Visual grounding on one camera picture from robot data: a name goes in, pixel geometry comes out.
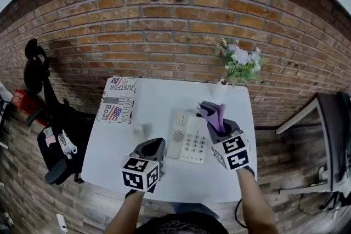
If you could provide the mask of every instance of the white desk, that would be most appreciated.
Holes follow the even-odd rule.
[[[196,111],[198,102],[213,101],[227,105],[224,118],[235,121],[245,132],[251,147],[251,168],[257,174],[256,140],[251,103],[246,87],[229,86],[219,100],[211,97],[215,84],[139,78],[137,106],[133,124],[143,124],[146,139],[164,138],[176,110]],[[127,193],[120,166],[138,144],[132,126],[108,124],[95,120],[82,170],[82,179],[117,192]],[[236,172],[226,171],[207,149],[204,164],[166,158],[165,176],[154,193],[145,198],[170,202],[219,203],[241,198]]]

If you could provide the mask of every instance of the brick wall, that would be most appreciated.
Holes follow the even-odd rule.
[[[248,85],[255,125],[282,123],[315,92],[350,92],[350,18],[334,0],[13,0],[0,23],[0,81],[25,87],[36,37],[58,98],[86,111],[112,75],[218,81],[222,36],[266,58]]]

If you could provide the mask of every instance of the human arm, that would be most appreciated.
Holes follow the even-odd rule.
[[[247,169],[236,171],[239,179],[242,211],[249,234],[277,234],[274,213],[263,197],[253,174]]]
[[[123,202],[122,207],[104,231],[104,234],[133,234],[145,192],[136,191]]]

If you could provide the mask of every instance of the floor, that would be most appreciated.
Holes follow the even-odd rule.
[[[36,140],[42,126],[34,123],[27,127],[25,117],[21,112],[12,112],[4,133],[9,150],[0,153],[0,181],[5,183],[5,187],[0,188],[0,203],[15,222],[13,233],[60,233],[56,213],[65,217],[71,229],[102,233],[119,210],[124,196],[88,182],[75,184],[73,178],[61,186],[46,184],[47,170]],[[327,194],[315,193],[302,198],[278,194],[282,187],[316,182],[318,168],[326,164],[320,126],[291,129],[282,136],[272,130],[260,130],[256,131],[256,139],[258,182],[273,207],[280,233],[334,233],[347,222],[351,211],[347,207],[337,214],[311,215],[319,212],[318,206],[328,198]],[[247,233],[234,220],[236,203],[208,206],[220,216],[229,233]],[[171,212],[169,203],[147,200],[138,223]]]

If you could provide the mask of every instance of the telephone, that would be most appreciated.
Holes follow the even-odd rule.
[[[204,118],[194,112],[179,111],[169,134],[167,157],[201,164],[210,140]]]

